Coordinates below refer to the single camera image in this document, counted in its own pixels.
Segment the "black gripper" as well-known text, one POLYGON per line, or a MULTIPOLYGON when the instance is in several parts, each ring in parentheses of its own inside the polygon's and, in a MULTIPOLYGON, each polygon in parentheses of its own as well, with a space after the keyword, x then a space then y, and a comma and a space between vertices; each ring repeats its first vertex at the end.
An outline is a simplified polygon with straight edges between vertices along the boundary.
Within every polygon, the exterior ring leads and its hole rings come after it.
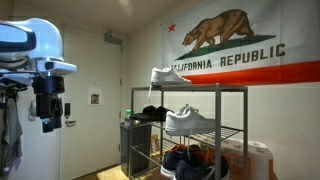
POLYGON ((32 87, 36 95, 36 116, 42 121, 44 133, 52 132, 62 126, 62 99, 59 94, 65 92, 64 78, 60 76, 36 77, 32 87))

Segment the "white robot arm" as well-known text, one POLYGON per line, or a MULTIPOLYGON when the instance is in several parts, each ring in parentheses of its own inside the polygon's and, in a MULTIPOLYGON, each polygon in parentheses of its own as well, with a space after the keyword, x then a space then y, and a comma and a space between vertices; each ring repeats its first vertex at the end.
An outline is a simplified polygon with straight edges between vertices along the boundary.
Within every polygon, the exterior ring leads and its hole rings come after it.
POLYGON ((64 77, 76 71, 76 65, 64 61, 60 31, 48 20, 0 22, 1 88, 33 88, 44 133, 62 126, 59 95, 65 92, 64 77))

